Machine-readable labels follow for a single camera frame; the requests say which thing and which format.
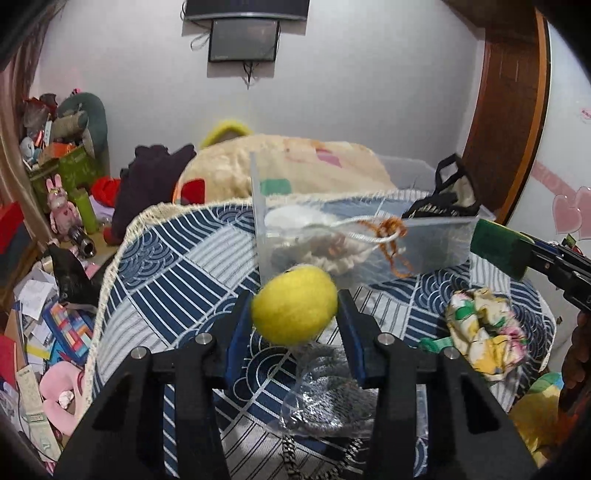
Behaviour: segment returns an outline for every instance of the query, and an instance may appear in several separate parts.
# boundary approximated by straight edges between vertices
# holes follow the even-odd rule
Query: dark purple clothing
[[[135,160],[121,170],[112,235],[123,240],[127,226],[137,215],[157,203],[170,203],[174,186],[195,155],[195,147],[191,144],[172,155],[163,145],[136,147]]]

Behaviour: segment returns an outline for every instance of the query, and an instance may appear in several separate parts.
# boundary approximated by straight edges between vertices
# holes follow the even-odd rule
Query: pink patch
[[[591,189],[581,187],[577,192],[575,204],[581,212],[583,222],[579,231],[579,238],[585,240],[591,238]]]
[[[324,148],[316,148],[316,155],[318,155],[318,160],[330,163],[335,167],[343,168],[340,164],[339,157],[334,155],[330,150],[325,150]]]
[[[581,228],[583,219],[577,207],[569,206],[569,200],[565,195],[557,195],[552,203],[552,213],[556,233],[573,233]]]

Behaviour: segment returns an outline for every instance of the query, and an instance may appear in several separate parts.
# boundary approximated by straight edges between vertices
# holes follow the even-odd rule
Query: blue patterned bedsheet
[[[548,355],[556,324],[546,303],[529,283],[512,281],[485,260],[472,256],[459,267],[352,290],[360,311],[373,315],[383,331],[411,346],[423,337],[448,336],[443,312],[452,292],[488,286],[510,299],[530,340],[530,358],[491,391],[508,410],[536,379]],[[93,377],[93,398],[129,351],[144,345],[153,352],[174,348],[183,335],[208,330],[231,311],[244,290],[257,291],[254,217],[247,205],[210,207],[148,228],[130,245],[118,266],[104,311]],[[336,326],[321,341],[340,344]],[[230,391],[214,393],[217,421],[233,479],[287,478],[280,437],[265,426],[280,414],[295,382],[296,364],[285,348],[271,346],[252,332],[243,376]],[[165,388],[163,413],[165,468],[177,475],[174,388]],[[296,438],[303,473],[324,471],[343,458],[347,439]],[[425,468],[425,445],[417,443],[415,473]],[[363,465],[342,478],[358,478]]]

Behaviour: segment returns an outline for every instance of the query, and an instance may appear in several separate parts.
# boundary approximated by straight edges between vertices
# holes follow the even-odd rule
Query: yellow plush toy
[[[252,323],[271,343],[314,339],[336,315],[337,289],[328,273],[304,265],[273,278],[252,299]]]

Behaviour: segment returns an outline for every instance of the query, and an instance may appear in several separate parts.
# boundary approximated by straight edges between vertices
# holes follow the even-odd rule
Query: white wall
[[[591,108],[591,83],[560,34],[551,25],[549,30],[550,96],[535,160],[578,190],[581,186],[591,187],[591,124],[585,123],[581,117],[583,108]],[[552,210],[554,197],[554,193],[530,176],[508,226],[546,241],[561,241],[566,235],[556,233]],[[586,255],[591,255],[591,239],[581,240],[578,244]],[[558,328],[550,361],[550,368],[560,371],[579,310],[566,302],[562,291],[557,291],[543,275],[533,272],[530,276],[554,315],[560,315],[564,320]]]
[[[482,64],[475,35],[441,0],[311,0],[306,34],[284,25],[275,66],[259,68],[274,77],[249,91],[242,66],[208,68],[207,47],[191,51],[180,8],[69,0],[47,34],[35,93],[78,87],[103,100],[113,175],[136,145],[197,145],[225,118],[434,165],[456,151]]]

